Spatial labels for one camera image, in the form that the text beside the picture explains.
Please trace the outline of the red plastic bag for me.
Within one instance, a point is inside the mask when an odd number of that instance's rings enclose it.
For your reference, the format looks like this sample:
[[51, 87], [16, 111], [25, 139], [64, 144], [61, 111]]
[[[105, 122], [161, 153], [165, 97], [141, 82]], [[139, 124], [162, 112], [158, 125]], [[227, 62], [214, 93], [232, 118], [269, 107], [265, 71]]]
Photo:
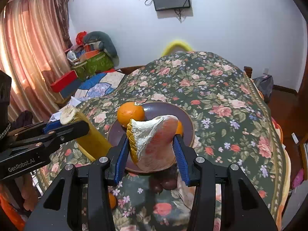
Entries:
[[82, 45], [83, 44], [83, 38], [87, 35], [87, 33], [85, 31], [80, 32], [76, 35], [76, 44], [77, 45]]

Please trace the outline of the pink orange curtain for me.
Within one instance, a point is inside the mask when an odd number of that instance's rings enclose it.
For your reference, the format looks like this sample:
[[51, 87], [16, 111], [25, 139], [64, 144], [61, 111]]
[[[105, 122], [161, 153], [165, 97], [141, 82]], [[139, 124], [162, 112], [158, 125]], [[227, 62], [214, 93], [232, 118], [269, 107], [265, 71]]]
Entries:
[[8, 118], [35, 122], [59, 110], [51, 84], [70, 70], [54, 0], [10, 0], [1, 12], [1, 71], [12, 78]]

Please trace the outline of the large orange with sticker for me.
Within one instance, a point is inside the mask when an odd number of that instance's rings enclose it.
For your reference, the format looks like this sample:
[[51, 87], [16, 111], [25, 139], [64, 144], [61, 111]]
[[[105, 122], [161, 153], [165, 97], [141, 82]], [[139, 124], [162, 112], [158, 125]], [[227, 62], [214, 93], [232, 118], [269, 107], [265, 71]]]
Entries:
[[183, 128], [182, 122], [180, 120], [178, 120], [178, 122], [177, 122], [177, 129], [176, 129], [175, 134], [180, 135], [181, 137], [184, 134], [184, 128]]

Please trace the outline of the dark red jujube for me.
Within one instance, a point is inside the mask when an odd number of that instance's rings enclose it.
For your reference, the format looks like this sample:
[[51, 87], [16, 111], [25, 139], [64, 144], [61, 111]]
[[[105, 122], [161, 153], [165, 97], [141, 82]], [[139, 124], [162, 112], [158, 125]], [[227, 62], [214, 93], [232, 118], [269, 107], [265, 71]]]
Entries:
[[163, 187], [161, 183], [162, 183], [162, 180], [160, 178], [157, 178], [155, 176], [149, 177], [149, 187], [151, 191], [156, 194], [161, 194], [163, 191]]
[[177, 171], [163, 171], [160, 184], [163, 189], [173, 190], [177, 188]]

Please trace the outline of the blue patchwork quilt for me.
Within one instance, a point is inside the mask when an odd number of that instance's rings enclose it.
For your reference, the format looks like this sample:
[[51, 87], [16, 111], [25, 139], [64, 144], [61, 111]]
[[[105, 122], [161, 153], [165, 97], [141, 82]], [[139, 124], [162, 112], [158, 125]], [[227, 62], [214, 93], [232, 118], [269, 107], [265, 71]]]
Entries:
[[81, 83], [74, 94], [74, 98], [79, 101], [86, 101], [108, 95], [119, 86], [124, 77], [125, 74], [118, 71], [96, 74]]

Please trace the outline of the small tangerine right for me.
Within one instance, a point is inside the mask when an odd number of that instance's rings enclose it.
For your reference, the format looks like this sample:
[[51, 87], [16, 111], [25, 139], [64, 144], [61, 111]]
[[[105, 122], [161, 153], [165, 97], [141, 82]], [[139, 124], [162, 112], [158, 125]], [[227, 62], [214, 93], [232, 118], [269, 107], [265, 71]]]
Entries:
[[117, 199], [112, 193], [109, 193], [109, 201], [111, 209], [115, 209], [117, 206]]

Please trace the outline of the large orange without sticker view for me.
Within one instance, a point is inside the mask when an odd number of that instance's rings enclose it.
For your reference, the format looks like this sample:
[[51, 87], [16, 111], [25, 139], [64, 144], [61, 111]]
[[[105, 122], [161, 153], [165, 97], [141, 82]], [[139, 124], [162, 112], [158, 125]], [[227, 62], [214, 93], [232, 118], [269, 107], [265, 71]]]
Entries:
[[131, 119], [143, 121], [145, 119], [144, 108], [135, 102], [126, 102], [117, 110], [117, 121], [124, 128], [130, 123]]

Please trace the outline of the yellow sugarcane piece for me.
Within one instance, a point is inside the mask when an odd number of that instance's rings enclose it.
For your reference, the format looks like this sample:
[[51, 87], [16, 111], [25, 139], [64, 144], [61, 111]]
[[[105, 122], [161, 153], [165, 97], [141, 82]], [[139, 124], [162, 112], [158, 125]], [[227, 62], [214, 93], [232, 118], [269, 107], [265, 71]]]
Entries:
[[66, 105], [61, 109], [60, 123], [64, 126], [74, 125], [78, 148], [89, 160], [93, 162], [106, 157], [111, 144], [76, 107]]

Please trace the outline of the floral green bedspread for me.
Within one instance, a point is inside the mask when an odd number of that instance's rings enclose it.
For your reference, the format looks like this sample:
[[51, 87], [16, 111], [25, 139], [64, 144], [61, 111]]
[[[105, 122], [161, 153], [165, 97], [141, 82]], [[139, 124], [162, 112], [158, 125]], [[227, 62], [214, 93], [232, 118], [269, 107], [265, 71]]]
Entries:
[[[164, 56], [126, 76], [110, 94], [82, 102], [79, 109], [109, 134], [125, 102], [163, 102], [184, 110], [193, 122], [198, 155], [216, 165], [238, 164], [281, 225], [290, 162], [270, 109], [241, 69], [210, 52]], [[189, 213], [173, 203], [171, 190], [156, 194], [149, 176], [128, 172], [110, 192], [117, 230], [185, 230]]]

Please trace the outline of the grey plush pillow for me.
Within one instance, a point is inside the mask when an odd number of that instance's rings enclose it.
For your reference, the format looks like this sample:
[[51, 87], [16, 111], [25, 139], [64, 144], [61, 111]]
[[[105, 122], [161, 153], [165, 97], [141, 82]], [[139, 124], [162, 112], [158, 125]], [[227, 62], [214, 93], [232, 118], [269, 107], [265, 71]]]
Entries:
[[111, 38], [102, 31], [90, 32], [83, 37], [82, 41], [83, 44], [90, 45], [93, 50], [105, 52], [113, 59], [117, 57], [117, 51]]

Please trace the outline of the grey bag on floor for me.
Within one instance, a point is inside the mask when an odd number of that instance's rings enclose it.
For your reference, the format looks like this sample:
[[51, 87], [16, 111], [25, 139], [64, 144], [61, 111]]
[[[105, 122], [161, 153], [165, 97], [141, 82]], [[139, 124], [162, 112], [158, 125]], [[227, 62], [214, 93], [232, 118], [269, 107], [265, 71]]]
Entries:
[[265, 74], [264, 76], [254, 78], [253, 81], [258, 90], [262, 93], [265, 103], [268, 104], [270, 102], [274, 86], [272, 75]]

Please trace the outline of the green storage box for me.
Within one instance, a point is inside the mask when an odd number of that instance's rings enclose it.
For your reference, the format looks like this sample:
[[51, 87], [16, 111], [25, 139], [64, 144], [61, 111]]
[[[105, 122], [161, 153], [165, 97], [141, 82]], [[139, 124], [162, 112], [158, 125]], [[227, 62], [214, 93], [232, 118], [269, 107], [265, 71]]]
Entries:
[[100, 52], [80, 64], [72, 66], [72, 70], [76, 72], [77, 77], [81, 81], [85, 81], [89, 77], [94, 76], [96, 73], [102, 73], [112, 68], [114, 68], [113, 61], [104, 52]]

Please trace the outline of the red gift box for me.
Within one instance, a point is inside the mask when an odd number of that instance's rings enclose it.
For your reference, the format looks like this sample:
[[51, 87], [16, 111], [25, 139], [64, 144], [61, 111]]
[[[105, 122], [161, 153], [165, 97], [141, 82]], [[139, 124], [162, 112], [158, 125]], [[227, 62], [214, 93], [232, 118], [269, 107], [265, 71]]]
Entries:
[[78, 78], [77, 73], [74, 70], [69, 71], [68, 73], [61, 76], [58, 80], [54, 81], [50, 86], [53, 92], [58, 93], [66, 86], [71, 84]]

